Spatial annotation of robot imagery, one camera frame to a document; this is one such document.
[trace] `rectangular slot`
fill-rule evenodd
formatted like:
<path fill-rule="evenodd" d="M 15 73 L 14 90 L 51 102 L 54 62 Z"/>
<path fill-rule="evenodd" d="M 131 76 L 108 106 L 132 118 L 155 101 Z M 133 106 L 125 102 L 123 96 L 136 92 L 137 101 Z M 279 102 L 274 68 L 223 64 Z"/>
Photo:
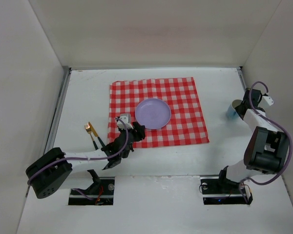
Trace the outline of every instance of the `rectangular slot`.
<path fill-rule="evenodd" d="M 101 177 L 100 186 L 103 188 L 103 192 L 97 201 L 97 198 L 100 194 L 100 187 L 93 193 L 85 192 L 91 200 L 87 199 L 79 192 L 71 190 L 68 199 L 69 206 L 87 206 L 87 205 L 97 205 L 97 206 L 110 206 L 114 202 L 114 186 L 115 178 L 114 177 Z"/>
<path fill-rule="evenodd" d="M 204 205 L 244 204 L 245 200 L 238 188 L 224 189 L 218 184 L 218 176 L 201 177 L 200 192 L 203 194 Z"/>

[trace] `utensil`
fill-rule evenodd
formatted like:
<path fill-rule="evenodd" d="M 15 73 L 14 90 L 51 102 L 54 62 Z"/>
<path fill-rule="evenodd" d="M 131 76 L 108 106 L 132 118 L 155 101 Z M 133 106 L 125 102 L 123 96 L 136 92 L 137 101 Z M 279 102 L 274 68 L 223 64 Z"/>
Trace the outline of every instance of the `utensil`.
<path fill-rule="evenodd" d="M 84 125 L 84 128 L 86 129 L 87 133 L 90 134 L 90 136 L 91 136 L 91 140 L 92 140 L 92 143 L 93 143 L 93 145 L 94 145 L 94 148 L 95 148 L 96 150 L 98 150 L 99 148 L 98 148 L 96 142 L 94 141 L 94 139 L 93 139 L 93 137 L 92 137 L 92 135 L 91 135 L 91 132 L 92 132 L 92 131 L 91 131 L 90 125 L 89 125 L 89 124 L 85 124 L 85 125 Z"/>
<path fill-rule="evenodd" d="M 99 137 L 99 135 L 97 134 L 96 130 L 94 130 L 94 127 L 92 126 L 92 124 L 90 122 L 88 122 L 90 129 L 93 133 L 93 135 L 99 140 L 100 144 L 104 147 L 105 144 L 103 143 L 103 141 L 101 140 L 101 138 Z"/>
<path fill-rule="evenodd" d="M 149 98 L 140 102 L 135 110 L 136 120 L 148 129 L 160 129 L 168 124 L 171 111 L 166 102 Z"/>

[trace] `white table surface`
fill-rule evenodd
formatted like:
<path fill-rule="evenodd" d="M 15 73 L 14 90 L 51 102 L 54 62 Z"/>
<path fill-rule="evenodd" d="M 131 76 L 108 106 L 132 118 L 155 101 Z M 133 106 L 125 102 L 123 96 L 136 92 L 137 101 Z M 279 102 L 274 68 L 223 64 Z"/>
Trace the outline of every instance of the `white table surface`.
<path fill-rule="evenodd" d="M 88 121 L 106 139 L 113 81 L 175 77 L 194 77 L 210 143 L 136 149 L 105 171 L 100 169 L 106 161 L 98 162 L 99 175 L 116 176 L 113 206 L 68 206 L 67 189 L 45 199 L 37 199 L 30 189 L 18 234 L 293 234 L 293 207 L 281 178 L 268 186 L 250 183 L 251 206 L 206 206 L 199 193 L 197 175 L 217 174 L 241 160 L 251 136 L 242 120 L 230 122 L 225 117 L 228 105 L 244 93 L 236 69 L 73 71 L 55 146 L 65 152 L 92 151 L 84 130 Z M 81 188 L 89 180 L 76 179 Z"/>
<path fill-rule="evenodd" d="M 266 181 L 267 176 L 256 176 Z M 204 205 L 199 176 L 118 176 L 113 206 L 68 206 L 69 190 L 30 191 L 18 234 L 293 234 L 282 179 L 252 183 L 247 205 Z"/>
<path fill-rule="evenodd" d="M 98 161 L 100 176 L 180 176 L 218 174 L 241 160 L 251 137 L 240 119 L 228 121 L 231 102 L 243 98 L 234 68 L 159 68 L 73 71 L 71 74 L 54 147 L 64 152 L 93 150 L 84 125 L 90 121 L 103 141 L 107 139 L 109 85 L 117 80 L 194 77 L 210 143 L 135 149 L 113 169 L 101 171 L 107 160 Z"/>

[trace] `wire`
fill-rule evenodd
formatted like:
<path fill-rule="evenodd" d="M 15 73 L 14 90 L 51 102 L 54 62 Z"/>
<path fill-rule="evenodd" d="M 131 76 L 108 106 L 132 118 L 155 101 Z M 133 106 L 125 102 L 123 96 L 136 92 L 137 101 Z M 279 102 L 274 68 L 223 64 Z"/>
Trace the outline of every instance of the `wire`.
<path fill-rule="evenodd" d="M 259 115 L 260 117 L 262 117 L 264 120 L 266 120 L 266 121 L 272 123 L 273 125 L 277 126 L 279 129 L 281 129 L 281 130 L 287 135 L 287 137 L 288 137 L 288 139 L 289 139 L 289 153 L 288 153 L 288 158 L 287 158 L 286 162 L 284 163 L 283 168 L 282 168 L 282 169 L 281 169 L 281 170 L 280 170 L 280 171 L 279 171 L 279 172 L 278 172 L 273 178 L 271 178 L 270 180 L 268 180 L 268 181 L 266 181 L 266 182 L 257 182 L 257 181 L 255 181 L 254 179 L 252 179 L 252 178 L 250 178 L 250 177 L 247 177 L 247 178 L 241 180 L 240 183 L 243 183 L 245 180 L 249 179 L 250 181 L 252 181 L 253 183 L 255 183 L 255 184 L 257 184 L 257 185 L 267 185 L 267 184 L 270 184 L 270 183 L 274 182 L 279 176 L 282 175 L 282 173 L 283 173 L 283 172 L 286 170 L 286 168 L 288 167 L 288 165 L 289 165 L 289 163 L 290 163 L 290 160 L 291 160 L 291 157 L 292 157 L 293 143 L 292 143 L 292 138 L 291 138 L 290 133 L 289 133 L 284 127 L 282 127 L 280 124 L 276 123 L 275 121 L 271 120 L 270 118 L 267 118 L 267 117 L 261 115 L 261 114 L 260 114 L 260 113 L 254 108 L 253 103 L 252 103 L 252 101 L 251 101 L 251 93 L 252 93 L 253 87 L 254 87 L 256 84 L 259 84 L 259 83 L 265 86 L 265 88 L 266 88 L 266 92 L 267 92 L 267 93 L 269 92 L 269 91 L 268 91 L 268 86 L 267 86 L 264 82 L 262 82 L 262 81 L 257 81 L 257 82 L 255 82 L 255 83 L 251 86 L 251 88 L 250 88 L 250 92 L 249 92 L 249 102 L 250 102 L 251 108 L 254 110 L 254 112 L 255 112 L 256 114 L 258 114 L 258 115 Z"/>
<path fill-rule="evenodd" d="M 94 200 L 94 198 L 92 198 L 92 197 L 88 197 L 88 196 L 87 196 L 86 194 L 84 194 L 80 189 L 72 189 L 72 190 L 79 192 L 81 195 L 83 195 L 85 198 L 87 198 L 87 199 L 90 200 L 90 201 L 93 201 L 93 200 Z"/>
<path fill-rule="evenodd" d="M 249 192 L 251 193 L 251 188 L 249 187 L 249 185 L 243 183 L 243 186 L 247 186 L 249 188 Z"/>
<path fill-rule="evenodd" d="M 94 203 L 95 205 L 97 204 L 98 201 L 100 201 L 100 197 L 101 197 L 102 193 L 103 193 L 103 186 L 100 187 L 98 198 L 97 198 L 96 202 Z"/>
<path fill-rule="evenodd" d="M 229 198 L 229 197 L 231 196 L 231 194 L 232 194 L 232 190 L 230 190 L 230 194 L 229 194 L 229 196 L 225 197 L 224 200 L 226 200 L 227 198 Z"/>
<path fill-rule="evenodd" d="M 239 192 L 240 192 L 240 194 L 242 195 L 242 197 L 244 198 L 245 203 L 248 204 L 248 199 L 246 198 L 246 196 L 244 196 L 244 193 L 242 192 L 242 189 L 241 189 L 241 186 L 242 186 L 242 185 L 245 186 L 245 184 L 243 183 L 243 181 L 241 181 L 241 182 L 239 183 Z"/>
<path fill-rule="evenodd" d="M 207 189 L 207 185 L 206 185 L 206 184 L 201 184 L 201 185 L 199 186 L 199 191 L 200 191 L 201 194 L 203 194 L 203 190 L 202 190 L 202 189 L 204 189 L 204 188 Z"/>
<path fill-rule="evenodd" d="M 56 160 L 56 161 L 53 161 L 51 162 L 50 164 L 44 166 L 43 168 L 41 168 L 39 171 L 37 171 L 36 173 L 34 173 L 29 179 L 28 179 L 28 182 L 27 184 L 30 186 L 31 185 L 31 181 L 36 178 L 41 172 L 43 172 L 44 170 L 52 167 L 53 165 L 55 164 L 58 164 L 59 162 L 63 162 L 63 161 L 66 161 L 68 159 L 70 160 L 105 160 L 105 159 L 110 159 L 110 158 L 113 158 L 115 156 L 117 156 L 118 154 L 120 154 L 124 149 L 125 147 L 127 146 L 127 143 L 128 143 L 128 137 L 129 137 L 129 133 L 128 133 L 128 128 L 126 127 L 126 124 L 120 119 L 120 118 L 116 118 L 117 120 L 119 120 L 125 127 L 125 131 L 126 131 L 126 140 L 125 140 L 125 143 L 123 145 L 123 147 L 115 154 L 113 155 L 110 155 L 110 156 L 107 156 L 107 157 L 91 157 L 91 158 L 86 158 L 86 157 L 64 157 L 64 158 L 61 158 L 59 160 Z"/>

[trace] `purple plate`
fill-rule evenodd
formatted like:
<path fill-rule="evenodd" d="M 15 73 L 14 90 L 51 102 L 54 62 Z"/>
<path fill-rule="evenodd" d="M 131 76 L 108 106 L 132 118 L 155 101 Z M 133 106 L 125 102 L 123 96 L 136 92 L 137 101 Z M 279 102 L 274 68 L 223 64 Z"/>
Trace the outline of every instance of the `purple plate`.
<path fill-rule="evenodd" d="M 157 98 L 149 98 L 139 103 L 135 117 L 139 124 L 148 129 L 160 129 L 168 124 L 171 111 L 166 102 Z"/>

